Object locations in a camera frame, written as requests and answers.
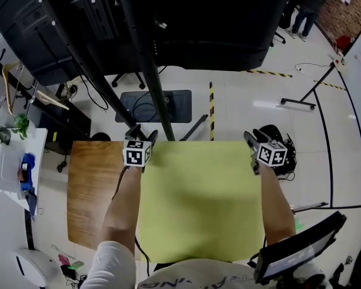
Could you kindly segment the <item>black display stand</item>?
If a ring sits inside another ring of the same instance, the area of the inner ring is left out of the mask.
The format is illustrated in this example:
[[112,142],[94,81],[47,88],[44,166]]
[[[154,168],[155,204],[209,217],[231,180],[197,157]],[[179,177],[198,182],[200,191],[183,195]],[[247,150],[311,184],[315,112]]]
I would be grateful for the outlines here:
[[[175,137],[167,111],[165,96],[154,60],[153,46],[149,37],[144,32],[146,26],[142,20],[141,12],[137,8],[138,0],[119,1],[122,6],[123,17],[128,27],[128,34],[132,39],[134,52],[137,55],[140,69],[143,71],[153,105],[156,109],[156,115],[160,119],[167,140],[174,141]],[[137,123],[134,122],[134,119],[107,83],[99,66],[94,61],[94,58],[91,57],[88,50],[72,40],[67,41],[67,46],[81,70],[90,76],[90,81],[94,87],[97,88],[100,95],[105,98],[106,104],[110,105],[116,113],[122,116],[123,121],[128,127],[135,127]]]

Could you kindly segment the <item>wooden table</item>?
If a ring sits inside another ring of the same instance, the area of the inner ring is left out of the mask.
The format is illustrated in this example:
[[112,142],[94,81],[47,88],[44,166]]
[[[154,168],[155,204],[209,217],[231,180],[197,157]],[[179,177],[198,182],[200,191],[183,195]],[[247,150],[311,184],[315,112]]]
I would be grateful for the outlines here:
[[124,165],[122,149],[121,141],[73,143],[67,183],[67,234],[72,243],[96,250]]

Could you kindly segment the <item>yellow-green cloth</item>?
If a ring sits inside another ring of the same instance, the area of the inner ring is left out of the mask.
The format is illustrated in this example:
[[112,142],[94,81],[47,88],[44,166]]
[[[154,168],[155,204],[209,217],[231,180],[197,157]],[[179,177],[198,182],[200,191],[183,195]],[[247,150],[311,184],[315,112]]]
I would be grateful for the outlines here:
[[160,141],[141,182],[139,244],[153,263],[241,261],[263,245],[261,180],[243,141]]

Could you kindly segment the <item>black screen device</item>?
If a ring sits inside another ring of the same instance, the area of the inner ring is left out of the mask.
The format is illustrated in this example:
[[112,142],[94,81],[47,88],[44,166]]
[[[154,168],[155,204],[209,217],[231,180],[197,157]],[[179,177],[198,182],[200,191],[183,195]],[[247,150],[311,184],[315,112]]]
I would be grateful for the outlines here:
[[262,248],[250,258],[254,268],[254,280],[262,285],[275,279],[291,282],[293,272],[322,254],[336,241],[336,234],[344,226],[347,217],[339,211],[315,226]]

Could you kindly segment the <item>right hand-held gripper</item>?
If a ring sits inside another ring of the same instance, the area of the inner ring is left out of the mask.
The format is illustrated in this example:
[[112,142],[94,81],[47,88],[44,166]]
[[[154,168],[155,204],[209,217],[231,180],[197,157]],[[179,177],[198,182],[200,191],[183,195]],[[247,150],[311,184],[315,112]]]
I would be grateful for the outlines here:
[[259,165],[275,168],[285,164],[288,149],[277,142],[277,128],[253,129],[253,134],[244,132],[244,140],[252,150],[252,169],[259,174]]

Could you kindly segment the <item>white side table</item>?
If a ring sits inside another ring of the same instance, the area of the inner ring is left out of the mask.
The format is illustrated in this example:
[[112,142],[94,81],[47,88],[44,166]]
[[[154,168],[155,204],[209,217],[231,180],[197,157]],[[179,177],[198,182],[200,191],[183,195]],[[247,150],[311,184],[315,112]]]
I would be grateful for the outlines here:
[[[12,151],[16,151],[20,155],[21,162],[25,153],[33,154],[35,156],[35,166],[32,170],[32,182],[34,187],[34,194],[36,196],[39,196],[39,178],[40,170],[42,168],[42,158],[45,148],[46,136],[46,129],[32,128],[31,135],[29,135],[26,140],[21,140],[17,134],[13,134],[10,139],[10,144],[0,144],[0,154],[2,150],[11,149]],[[1,190],[0,193],[6,195],[24,209],[29,209],[26,200],[20,195],[20,183],[16,193]]]

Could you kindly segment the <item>blue cloth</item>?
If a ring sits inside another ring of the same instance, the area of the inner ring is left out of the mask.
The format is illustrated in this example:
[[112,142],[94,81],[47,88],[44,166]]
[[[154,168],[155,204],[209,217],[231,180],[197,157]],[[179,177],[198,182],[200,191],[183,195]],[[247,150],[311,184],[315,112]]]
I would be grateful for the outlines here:
[[35,166],[35,156],[33,154],[25,153],[22,158],[20,168],[17,176],[20,182],[20,189],[22,191],[34,192],[32,182],[32,170]]

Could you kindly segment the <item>person's left forearm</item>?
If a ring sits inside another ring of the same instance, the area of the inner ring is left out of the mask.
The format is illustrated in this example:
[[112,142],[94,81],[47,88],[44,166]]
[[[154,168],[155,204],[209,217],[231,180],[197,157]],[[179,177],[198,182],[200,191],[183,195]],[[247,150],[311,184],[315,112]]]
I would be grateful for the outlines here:
[[115,241],[135,253],[135,233],[138,222],[142,168],[123,171],[117,190],[106,211],[101,241]]

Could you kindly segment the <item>white rounded bin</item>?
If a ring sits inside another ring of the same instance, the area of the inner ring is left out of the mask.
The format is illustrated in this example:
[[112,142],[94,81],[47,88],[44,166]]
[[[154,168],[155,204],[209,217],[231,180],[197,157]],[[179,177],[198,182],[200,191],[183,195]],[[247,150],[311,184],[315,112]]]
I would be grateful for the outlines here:
[[39,250],[18,249],[12,253],[20,274],[33,285],[46,288],[58,275],[58,264]]

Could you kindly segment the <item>person's right forearm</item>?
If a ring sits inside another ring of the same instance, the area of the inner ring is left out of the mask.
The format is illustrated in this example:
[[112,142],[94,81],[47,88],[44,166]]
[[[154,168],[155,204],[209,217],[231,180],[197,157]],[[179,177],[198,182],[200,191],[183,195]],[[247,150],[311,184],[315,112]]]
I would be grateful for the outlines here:
[[274,170],[260,164],[259,175],[262,218],[265,238],[269,246],[296,234],[295,219]]

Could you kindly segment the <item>red box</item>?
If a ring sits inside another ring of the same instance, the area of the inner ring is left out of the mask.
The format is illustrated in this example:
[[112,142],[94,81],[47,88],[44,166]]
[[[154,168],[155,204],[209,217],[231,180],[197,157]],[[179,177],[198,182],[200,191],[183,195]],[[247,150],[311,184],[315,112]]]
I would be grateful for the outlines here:
[[353,45],[354,40],[355,40],[354,37],[349,37],[346,35],[340,36],[335,41],[336,52],[342,52],[342,53],[348,52],[351,46]]

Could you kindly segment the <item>large black display screen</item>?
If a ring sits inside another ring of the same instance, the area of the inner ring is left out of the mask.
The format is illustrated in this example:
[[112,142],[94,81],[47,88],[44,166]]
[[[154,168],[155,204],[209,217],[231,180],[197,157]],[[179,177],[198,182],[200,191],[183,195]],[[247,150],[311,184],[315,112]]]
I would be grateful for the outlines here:
[[[157,66],[242,71],[259,67],[287,0],[129,0]],[[0,32],[43,85],[77,76],[72,42],[103,75],[140,72],[122,0],[0,0]]]

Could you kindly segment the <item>green potted plant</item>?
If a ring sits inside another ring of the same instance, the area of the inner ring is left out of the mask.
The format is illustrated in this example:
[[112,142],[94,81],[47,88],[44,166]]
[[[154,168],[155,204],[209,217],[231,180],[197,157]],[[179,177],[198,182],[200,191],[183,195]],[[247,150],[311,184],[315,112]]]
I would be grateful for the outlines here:
[[11,131],[18,134],[21,140],[28,138],[27,130],[29,128],[29,119],[26,114],[20,113],[14,117],[14,126]]

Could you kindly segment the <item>white clothes hanger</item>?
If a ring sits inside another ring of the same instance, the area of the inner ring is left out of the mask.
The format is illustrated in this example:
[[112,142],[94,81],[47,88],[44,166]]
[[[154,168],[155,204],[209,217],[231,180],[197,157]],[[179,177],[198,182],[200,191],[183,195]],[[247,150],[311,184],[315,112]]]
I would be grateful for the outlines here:
[[13,69],[14,67],[16,67],[18,70],[22,67],[22,70],[20,72],[20,77],[17,80],[17,84],[19,84],[21,76],[22,76],[22,72],[24,70],[24,66],[19,60],[17,60],[16,62],[7,63],[7,64],[3,65],[2,70],[0,71],[0,76],[2,76],[2,78],[4,80],[4,85],[5,85],[5,97],[6,97],[6,101],[7,101],[7,108],[8,108],[8,112],[11,116],[14,116],[13,104],[14,104],[15,98],[13,101],[11,101],[9,75],[10,75],[10,70]]

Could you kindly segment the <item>black coat rack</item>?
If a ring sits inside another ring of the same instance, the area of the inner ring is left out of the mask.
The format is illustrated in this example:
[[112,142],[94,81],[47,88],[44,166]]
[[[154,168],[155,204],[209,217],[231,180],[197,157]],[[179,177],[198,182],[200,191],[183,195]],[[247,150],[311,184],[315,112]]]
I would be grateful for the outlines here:
[[45,147],[61,155],[68,155],[75,141],[91,140],[91,120],[69,100],[56,101],[38,89],[28,89],[11,73],[8,84],[28,101],[28,105],[38,108],[39,128],[47,130]]

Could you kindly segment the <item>yellow black floor tape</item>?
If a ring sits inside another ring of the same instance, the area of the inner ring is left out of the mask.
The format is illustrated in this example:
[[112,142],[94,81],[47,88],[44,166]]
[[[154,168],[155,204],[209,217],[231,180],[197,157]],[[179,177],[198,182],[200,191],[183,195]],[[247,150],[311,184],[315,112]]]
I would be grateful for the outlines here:
[[214,141],[215,116],[214,116],[214,87],[209,83],[209,115],[210,115],[210,141]]
[[273,76],[281,76],[284,78],[292,78],[293,76],[287,73],[279,73],[279,72],[270,72],[270,71],[264,71],[264,70],[244,70],[242,72],[245,73],[257,73],[257,74],[263,74],[263,75],[273,75]]
[[323,82],[323,81],[321,82],[321,84],[326,85],[327,87],[334,88],[334,89],[347,91],[347,89],[345,87],[341,87],[341,86],[338,86],[338,85],[329,84],[329,83],[326,83],[326,82]]

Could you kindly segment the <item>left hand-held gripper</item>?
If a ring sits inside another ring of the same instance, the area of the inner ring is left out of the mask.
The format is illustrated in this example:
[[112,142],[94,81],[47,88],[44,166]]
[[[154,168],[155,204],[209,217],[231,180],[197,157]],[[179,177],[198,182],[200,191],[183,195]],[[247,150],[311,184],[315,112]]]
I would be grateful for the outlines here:
[[123,144],[123,162],[128,170],[131,167],[139,167],[144,173],[146,164],[152,156],[152,145],[158,138],[158,130],[154,130],[147,138],[148,141],[137,140],[141,132],[141,125],[137,124],[125,133]]

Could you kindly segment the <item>person's white t-shirt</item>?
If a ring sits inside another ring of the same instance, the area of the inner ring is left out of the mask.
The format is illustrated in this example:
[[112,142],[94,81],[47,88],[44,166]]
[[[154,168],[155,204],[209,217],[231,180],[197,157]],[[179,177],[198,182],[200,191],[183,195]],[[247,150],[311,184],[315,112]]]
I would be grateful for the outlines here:
[[255,283],[253,269],[212,259],[188,259],[136,281],[132,252],[115,241],[98,245],[92,267],[81,289],[275,289],[270,282]]

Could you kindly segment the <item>white plastic box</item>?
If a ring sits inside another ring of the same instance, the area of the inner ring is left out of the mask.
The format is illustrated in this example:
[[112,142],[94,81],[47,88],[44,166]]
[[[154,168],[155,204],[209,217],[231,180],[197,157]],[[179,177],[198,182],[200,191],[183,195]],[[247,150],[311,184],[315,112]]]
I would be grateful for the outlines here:
[[16,151],[2,150],[0,154],[0,190],[16,193],[19,188],[18,171],[21,159]]

